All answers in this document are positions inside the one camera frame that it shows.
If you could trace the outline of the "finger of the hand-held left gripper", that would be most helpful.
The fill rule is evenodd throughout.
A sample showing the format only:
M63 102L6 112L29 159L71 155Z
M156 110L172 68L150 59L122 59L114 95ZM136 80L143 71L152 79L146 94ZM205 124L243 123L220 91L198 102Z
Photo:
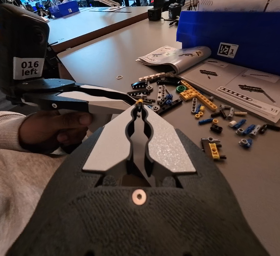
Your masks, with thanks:
M134 105L136 103L136 100L128 94L105 87L93 86L88 84L75 84L75 90L86 93L90 96L106 97L112 100L123 100L130 105Z
M57 109L91 114L121 114L134 98L117 91L68 91L57 94Z

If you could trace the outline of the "yellow black lego connector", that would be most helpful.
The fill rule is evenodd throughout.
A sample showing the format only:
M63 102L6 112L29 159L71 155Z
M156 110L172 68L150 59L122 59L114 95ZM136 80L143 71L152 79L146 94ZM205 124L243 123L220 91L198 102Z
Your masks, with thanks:
M142 111L142 106L143 106L143 99L139 99L136 102L136 116L138 117L138 113L140 113Z

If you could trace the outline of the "small blue plastic bin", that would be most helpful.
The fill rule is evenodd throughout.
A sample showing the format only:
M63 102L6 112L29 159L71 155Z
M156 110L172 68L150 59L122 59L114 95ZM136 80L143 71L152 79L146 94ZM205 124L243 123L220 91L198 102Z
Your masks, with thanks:
M79 12L78 2L76 0L54 5L48 8L52 16L55 18L65 17Z

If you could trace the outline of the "person's left hand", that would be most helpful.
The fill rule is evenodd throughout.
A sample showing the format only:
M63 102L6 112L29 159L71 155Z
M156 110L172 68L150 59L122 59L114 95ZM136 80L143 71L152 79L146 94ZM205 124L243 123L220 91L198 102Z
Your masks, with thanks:
M59 147L77 145L92 121L93 116L86 112L60 115L58 111L38 111L21 124L19 144L33 153L51 153Z

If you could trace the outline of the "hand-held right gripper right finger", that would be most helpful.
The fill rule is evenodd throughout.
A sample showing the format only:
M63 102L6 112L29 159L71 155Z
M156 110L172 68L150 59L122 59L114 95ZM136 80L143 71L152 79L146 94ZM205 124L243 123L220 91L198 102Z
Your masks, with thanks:
M195 173L196 169L175 128L146 105L142 106L145 145L144 166L148 177Z

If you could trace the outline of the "lego instruction booklet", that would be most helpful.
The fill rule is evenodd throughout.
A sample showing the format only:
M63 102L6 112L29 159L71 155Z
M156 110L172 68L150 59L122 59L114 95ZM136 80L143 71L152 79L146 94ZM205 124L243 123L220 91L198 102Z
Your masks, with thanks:
M279 76L219 61L210 54L205 46L163 46L136 61L170 66L180 79L199 90L276 124L280 117Z

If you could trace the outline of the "pile of loose lego parts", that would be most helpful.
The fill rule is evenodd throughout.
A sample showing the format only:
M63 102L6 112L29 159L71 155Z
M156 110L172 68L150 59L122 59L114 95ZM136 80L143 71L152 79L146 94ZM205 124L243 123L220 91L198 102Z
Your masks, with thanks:
M136 81L134 76L124 76L119 80L119 88L124 93L128 91L135 91L131 88L131 81ZM185 135L187 135L199 148L204 150L201 145L201 138L213 137L221 140L222 147L219 148L219 154L226 156L226 159L214 160L219 165L239 166L244 168L249 167L261 167L268 168L269 166L276 165L279 168L279 132L266 131L264 135L258 135L257 139L253 140L251 148L243 148L238 144L240 137L235 134L235 131L228 126L228 121L218 117L217 125L223 128L220 134L217 134L210 130L211 124L199 125L197 122L210 117L213 112L208 108L205 108L204 115L201 119L195 119L191 114L191 100L182 101L177 107L173 108L169 112L163 114L163 118L168 121L175 128L180 129ZM147 138L143 131L144 127L142 122L136 121L135 130L139 134L132 136L134 149L134 158L138 166L144 163L144 150Z

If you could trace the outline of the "large blue plastic bin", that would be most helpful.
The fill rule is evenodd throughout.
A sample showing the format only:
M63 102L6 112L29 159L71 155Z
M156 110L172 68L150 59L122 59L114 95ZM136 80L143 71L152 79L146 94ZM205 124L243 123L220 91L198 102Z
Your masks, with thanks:
M223 62L280 74L279 12L182 11L176 40L182 48L209 47Z

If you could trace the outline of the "grey zip sweater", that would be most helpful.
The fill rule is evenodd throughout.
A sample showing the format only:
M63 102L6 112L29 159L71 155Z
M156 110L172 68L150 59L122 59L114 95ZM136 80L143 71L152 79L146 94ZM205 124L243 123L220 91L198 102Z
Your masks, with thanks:
M46 185L65 157L1 149L0 255L5 255L26 227Z

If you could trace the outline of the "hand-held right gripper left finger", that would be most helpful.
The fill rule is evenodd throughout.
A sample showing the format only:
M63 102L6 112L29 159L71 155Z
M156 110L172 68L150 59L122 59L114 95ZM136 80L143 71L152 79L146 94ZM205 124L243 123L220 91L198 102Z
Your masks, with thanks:
M137 104L132 105L103 127L82 170L103 175L140 175L134 163L133 142Z

